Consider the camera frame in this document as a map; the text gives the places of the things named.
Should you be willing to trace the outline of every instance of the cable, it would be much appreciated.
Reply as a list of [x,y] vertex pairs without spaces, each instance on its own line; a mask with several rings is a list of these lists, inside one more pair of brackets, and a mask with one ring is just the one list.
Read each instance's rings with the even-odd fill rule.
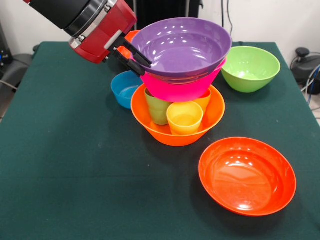
[[[309,55],[312,55],[312,54],[314,54],[314,55],[320,55],[320,52],[316,52],[316,51],[312,51],[312,52],[310,52],[309,54],[308,54],[308,56]],[[291,62],[291,64],[290,64],[290,69],[292,70],[292,67],[293,67],[293,64],[295,63],[295,61],[297,60],[299,58],[299,56],[296,56],[293,60],[292,60],[292,62]]]
[[317,77],[318,73],[319,73],[319,68],[315,71],[315,73],[313,75],[313,83],[311,85],[310,95],[309,95],[309,99],[308,99],[308,105],[310,105],[312,92],[314,91],[314,86],[315,86],[315,83],[316,83],[316,81],[314,81],[314,79]]
[[312,74],[314,74],[313,76],[313,79],[312,79],[312,82],[309,83],[310,79],[311,79],[311,76],[312,74],[310,74],[309,78],[308,78],[308,81],[306,82],[306,85],[305,85],[305,97],[308,96],[308,88],[311,84],[314,83],[315,81],[315,78],[317,77],[318,73],[319,73],[319,68],[320,68],[320,64],[312,71]]
[[24,65],[26,65],[26,66],[28,66],[28,67],[30,67],[30,65],[27,64],[27,63],[25,63],[24,61],[20,61],[20,60],[18,60],[18,59],[16,59],[16,58],[14,58],[13,60],[16,61],[16,62],[19,62],[19,63],[21,63],[21,64],[24,64]]
[[227,11],[228,19],[229,19],[229,22],[230,22],[230,25],[231,25],[230,36],[232,37],[232,30],[234,29],[234,25],[232,24],[232,21],[231,21],[231,19],[230,19],[229,0],[227,0],[226,11]]
[[295,61],[296,61],[298,58],[299,58],[299,57],[296,56],[296,57],[292,60],[292,62],[291,62],[291,64],[290,64],[290,70],[292,70],[292,66],[293,66],[293,64],[295,63]]
[[225,27],[225,9],[224,9],[224,0],[221,0],[221,14],[222,14],[222,27]]
[[16,88],[15,86],[13,86],[13,85],[5,82],[5,81],[0,80],[0,84],[4,84],[4,85],[6,85],[6,86],[8,86],[8,87],[10,87],[10,88],[12,88],[14,90],[18,90],[18,88]]
[[301,92],[303,92],[304,90],[306,90],[305,92],[305,97],[308,96],[308,87],[314,82],[314,78],[312,78],[313,74],[317,71],[317,69],[320,68],[320,64],[311,72],[311,74],[309,75],[308,79],[307,79],[307,82],[306,82],[306,85],[304,88],[301,89]]
[[317,107],[317,108],[311,109],[311,111],[315,111],[315,110],[318,110],[318,109],[320,109],[320,107]]

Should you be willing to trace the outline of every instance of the orange bowl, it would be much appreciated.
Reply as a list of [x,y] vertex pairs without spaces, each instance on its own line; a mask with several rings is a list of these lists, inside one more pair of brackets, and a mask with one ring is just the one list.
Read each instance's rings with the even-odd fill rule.
[[[132,40],[134,39],[134,37],[140,32],[140,30],[135,30],[135,31],[130,31],[126,36],[125,36],[125,39],[131,43]],[[120,46],[117,48],[118,51],[123,55],[125,56],[126,59],[130,59],[131,57],[131,52],[126,49],[124,46]]]
[[157,125],[152,121],[148,111],[145,89],[146,86],[143,84],[135,91],[131,100],[131,110],[137,121],[144,126],[156,140],[165,145],[181,147],[193,144],[217,125],[225,113],[224,98],[221,93],[211,85],[210,90],[212,96],[198,132],[190,135],[172,135],[169,125]]
[[297,189],[288,160],[268,144],[245,137],[225,138],[210,145],[200,158],[199,176],[218,204],[251,217],[284,209]]

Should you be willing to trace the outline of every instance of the stacked bowls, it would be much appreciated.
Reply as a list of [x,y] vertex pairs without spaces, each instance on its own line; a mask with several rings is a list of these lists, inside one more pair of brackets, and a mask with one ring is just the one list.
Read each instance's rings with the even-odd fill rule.
[[[225,101],[211,84],[226,63],[232,46],[231,37],[224,28],[198,18],[166,19],[142,29],[132,44],[152,61],[152,65],[142,66],[146,71],[141,76],[144,84],[134,93],[131,109],[137,121],[155,139],[170,146],[185,146],[218,124],[225,112]],[[206,111],[200,114],[201,122],[197,123],[196,132],[179,135],[172,130],[174,123],[170,119],[165,125],[153,121],[156,110],[150,108],[150,97],[146,96],[146,91],[168,103],[194,101],[194,104],[185,104],[190,107],[198,105],[196,100],[208,91],[211,95]],[[175,116],[172,113],[175,109],[173,106],[168,108],[168,118]]]

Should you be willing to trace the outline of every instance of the green bowl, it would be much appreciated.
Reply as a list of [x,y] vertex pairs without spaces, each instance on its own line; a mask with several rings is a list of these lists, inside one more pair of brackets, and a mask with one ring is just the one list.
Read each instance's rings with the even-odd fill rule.
[[242,93],[262,89],[279,71],[280,62],[274,55],[252,46],[232,47],[222,68],[226,82]]

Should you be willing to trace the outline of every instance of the purple bowl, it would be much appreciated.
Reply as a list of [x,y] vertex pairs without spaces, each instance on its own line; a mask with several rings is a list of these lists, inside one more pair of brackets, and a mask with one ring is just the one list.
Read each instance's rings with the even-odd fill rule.
[[231,46],[221,26],[192,17],[171,18],[142,29],[132,44],[152,61],[144,69],[158,78],[203,78],[225,59]]

